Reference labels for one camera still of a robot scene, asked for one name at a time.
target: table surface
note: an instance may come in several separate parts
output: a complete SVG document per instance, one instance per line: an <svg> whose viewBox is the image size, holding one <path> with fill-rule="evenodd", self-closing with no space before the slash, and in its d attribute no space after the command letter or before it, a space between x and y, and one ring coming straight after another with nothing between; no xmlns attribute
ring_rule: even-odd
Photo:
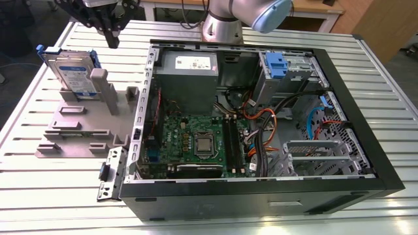
<svg viewBox="0 0 418 235"><path fill-rule="evenodd" d="M177 3L181 4L182 0L143 0L151 2ZM296 6L296 12L317 12L330 14L344 14L345 8L336 1L334 6L325 5L322 0L293 0ZM185 0L185 4L202 5L202 0Z"/></svg>
<svg viewBox="0 0 418 235"><path fill-rule="evenodd" d="M150 39L198 41L197 30L177 23L131 21L110 49L94 28L68 23L56 46L98 51L118 90L142 86ZM328 50L342 79L386 151L406 189L361 202L330 215L143 223L123 202L97 202L105 159L38 159L43 132L59 107L60 83L43 65L0 132L0 231L32 234L372 234L418 233L417 110L350 35L245 28L249 44L317 47Z"/></svg>

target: computer chassis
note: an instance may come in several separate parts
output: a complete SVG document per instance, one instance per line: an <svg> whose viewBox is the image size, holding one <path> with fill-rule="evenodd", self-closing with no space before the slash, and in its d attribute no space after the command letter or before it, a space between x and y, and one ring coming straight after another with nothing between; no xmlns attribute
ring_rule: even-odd
<svg viewBox="0 0 418 235"><path fill-rule="evenodd" d="M325 50L154 40L145 74L130 139L81 152L110 150L99 202L145 221L283 216L405 188Z"/></svg>

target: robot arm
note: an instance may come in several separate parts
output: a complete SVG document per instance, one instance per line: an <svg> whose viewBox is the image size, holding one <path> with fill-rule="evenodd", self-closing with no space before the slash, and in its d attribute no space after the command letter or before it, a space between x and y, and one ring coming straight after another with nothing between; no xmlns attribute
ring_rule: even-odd
<svg viewBox="0 0 418 235"><path fill-rule="evenodd" d="M242 43L241 22L261 33L270 33L283 22L292 5L292 0L211 0L203 40Z"/></svg>
<svg viewBox="0 0 418 235"><path fill-rule="evenodd" d="M125 14L115 7L121 0L55 0L62 9L86 27L105 35L110 48L119 46L119 33L134 18L141 0L122 0ZM202 28L203 41L239 44L245 22L262 33L271 32L285 20L292 0L211 0Z"/></svg>
<svg viewBox="0 0 418 235"><path fill-rule="evenodd" d="M89 28L105 35L110 48L118 48L119 34L134 18L141 0L122 0L125 14L118 16L119 0L55 0L60 8Z"/></svg>

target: red cable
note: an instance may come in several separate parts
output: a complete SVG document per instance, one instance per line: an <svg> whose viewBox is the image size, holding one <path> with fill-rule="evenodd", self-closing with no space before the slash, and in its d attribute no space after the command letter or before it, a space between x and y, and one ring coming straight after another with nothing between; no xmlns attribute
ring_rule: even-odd
<svg viewBox="0 0 418 235"><path fill-rule="evenodd" d="M341 124L342 122L341 121L336 121L336 120L330 120L330 121L325 121L322 124L328 124L328 123L338 123L338 124ZM318 139L320 132L321 132L321 126L318 126L318 128L317 128L314 140Z"/></svg>
<svg viewBox="0 0 418 235"><path fill-rule="evenodd" d="M151 132L150 132L150 135L147 136L147 139L146 139L146 140L149 140L150 136L151 136L153 133L154 133L155 123L157 123L158 114L159 114L159 106L161 106L161 103L162 103L162 89L158 90L158 105L157 105L157 110L155 110L153 128L151 128Z"/></svg>

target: floor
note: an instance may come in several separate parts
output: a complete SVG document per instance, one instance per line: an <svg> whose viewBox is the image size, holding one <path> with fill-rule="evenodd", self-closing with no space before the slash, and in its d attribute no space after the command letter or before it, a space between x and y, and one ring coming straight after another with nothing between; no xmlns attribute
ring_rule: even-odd
<svg viewBox="0 0 418 235"><path fill-rule="evenodd" d="M38 1L32 1L31 12L35 17L35 24L26 28L26 32L32 47L35 48L39 44L52 46L67 25L70 16L60 9L52 12L46 2ZM175 22L178 16L179 11L175 14L163 10L157 12L157 18L161 21ZM191 11L189 17L191 18L190 21L194 22L201 15ZM139 12L137 19L145 19L143 12ZM2 68L11 63L31 63L32 65L14 65ZM0 129L38 72L39 67L36 65L42 65L42 60L35 50L30 55L20 58L7 57L0 52L0 73L8 80L8 83L0 86ZM408 57L401 51L386 64L386 68L414 105L418 106L418 59Z"/></svg>

